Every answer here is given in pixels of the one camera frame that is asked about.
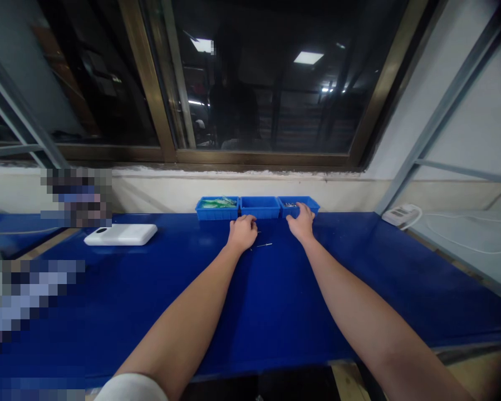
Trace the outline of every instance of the blue storage tray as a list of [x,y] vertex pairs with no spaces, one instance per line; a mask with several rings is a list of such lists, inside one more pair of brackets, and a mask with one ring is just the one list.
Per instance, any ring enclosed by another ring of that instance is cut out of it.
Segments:
[[278,218],[280,203],[275,197],[241,197],[241,215],[252,214],[257,219]]
[[202,197],[197,203],[195,208],[197,212],[197,217],[199,220],[236,220],[238,218],[239,211],[239,197],[227,197],[236,201],[236,205],[233,208],[223,208],[223,209],[209,209],[199,207],[203,200],[205,199],[219,199],[220,197]]
[[306,206],[310,208],[316,215],[319,211],[319,206],[315,200],[310,197],[278,197],[278,203],[280,204],[280,208],[282,209],[282,218],[286,218],[289,214],[293,217],[299,217],[300,209],[299,206],[295,207],[285,207],[285,203],[304,203]]

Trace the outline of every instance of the white device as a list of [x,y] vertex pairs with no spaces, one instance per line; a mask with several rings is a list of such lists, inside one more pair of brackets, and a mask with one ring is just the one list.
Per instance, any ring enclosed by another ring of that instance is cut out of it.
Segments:
[[422,214],[421,208],[418,206],[413,204],[404,204],[386,211],[382,215],[382,220],[393,224],[396,227],[406,224],[405,227],[401,228],[401,230],[405,230],[417,223]]
[[87,245],[144,245],[156,231],[154,224],[113,224],[93,231],[83,241]]

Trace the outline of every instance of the metal pole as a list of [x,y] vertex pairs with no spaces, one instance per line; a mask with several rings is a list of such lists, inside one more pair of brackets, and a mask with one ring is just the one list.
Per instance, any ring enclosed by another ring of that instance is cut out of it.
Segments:
[[375,213],[382,215],[397,200],[419,168],[416,161],[427,155],[446,123],[501,44],[501,9],[494,13],[466,60],[441,98],[429,122],[406,157]]
[[38,158],[31,153],[41,167],[68,168],[68,162],[58,150],[50,136],[33,115],[30,106],[22,97],[0,63],[0,115],[9,125],[22,144],[30,144],[33,140],[42,148],[51,166],[44,162],[45,157]]
[[500,174],[487,173],[487,172],[484,172],[481,170],[468,169],[465,167],[460,167],[460,166],[455,166],[455,165],[445,164],[445,163],[431,162],[430,160],[423,160],[423,159],[416,160],[415,163],[419,164],[419,165],[424,165],[427,167],[433,167],[433,168],[437,168],[440,170],[446,170],[446,171],[450,171],[453,173],[469,175],[470,177],[477,177],[477,178],[482,178],[482,179],[485,179],[488,181],[501,183],[501,175]]
[[9,156],[20,153],[30,153],[41,150],[39,145],[12,145],[0,146],[0,156]]

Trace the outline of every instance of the blue tabletop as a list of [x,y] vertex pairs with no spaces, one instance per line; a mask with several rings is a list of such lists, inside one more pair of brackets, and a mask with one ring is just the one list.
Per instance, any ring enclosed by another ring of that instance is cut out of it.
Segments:
[[30,234],[0,235],[0,253],[5,260],[19,258],[49,240],[64,228],[53,220],[41,219],[39,214],[0,214],[0,233],[40,231]]
[[[85,388],[103,385],[217,255],[229,231],[228,221],[199,222],[194,214],[121,215],[114,222],[152,223],[158,232],[142,247],[88,247],[83,240],[93,229],[84,229],[45,252],[46,260],[85,260],[85,274],[3,344],[0,376],[77,377]],[[197,375],[355,358],[287,222],[257,224],[255,245],[272,245],[240,259]],[[501,342],[501,299],[377,214],[319,213],[314,232],[429,346]]]

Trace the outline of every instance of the white power bank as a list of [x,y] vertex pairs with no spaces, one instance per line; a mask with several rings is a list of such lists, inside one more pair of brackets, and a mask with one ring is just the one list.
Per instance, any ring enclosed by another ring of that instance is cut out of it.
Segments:
[[87,245],[144,245],[158,231],[154,224],[113,224],[101,227],[87,237]]

